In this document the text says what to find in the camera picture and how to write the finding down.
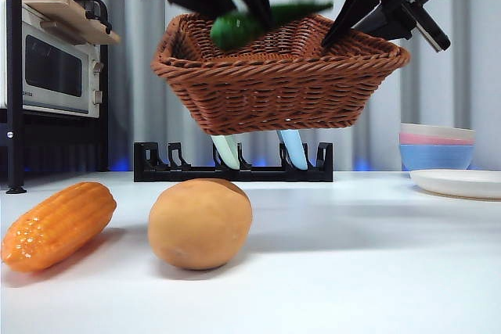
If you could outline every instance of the black metal shelf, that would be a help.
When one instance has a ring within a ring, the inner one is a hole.
[[[99,17],[107,23],[107,9],[100,0]],[[7,110],[0,111],[0,123],[6,123],[7,193],[23,193],[24,150],[30,146],[86,144],[96,147],[96,169],[108,169],[108,46],[101,45],[99,76],[103,103],[99,118],[65,116],[23,109],[22,0],[6,0],[7,26]]]

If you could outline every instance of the wicker basket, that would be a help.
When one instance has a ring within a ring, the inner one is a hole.
[[[211,20],[181,15],[170,22],[151,67],[209,135],[348,127],[410,55],[358,31],[324,51],[331,24],[310,16],[224,53],[210,39]]]

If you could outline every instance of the potato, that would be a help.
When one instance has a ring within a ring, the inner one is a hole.
[[[148,240],[161,260],[178,268],[216,268],[240,250],[251,222],[251,202],[242,189],[223,179],[192,179],[159,195]]]

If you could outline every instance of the microwave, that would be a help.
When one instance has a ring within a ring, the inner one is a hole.
[[[23,4],[23,108],[79,117],[99,117],[99,46],[59,38],[54,25]],[[7,103],[6,0],[0,0],[0,108]]]

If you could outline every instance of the wooden shelf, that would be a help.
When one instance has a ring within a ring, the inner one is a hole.
[[[114,31],[106,33],[106,27],[98,20],[85,17],[85,9],[74,0],[23,0],[23,3],[39,11],[51,20],[65,23],[93,45],[114,45],[120,36]]]

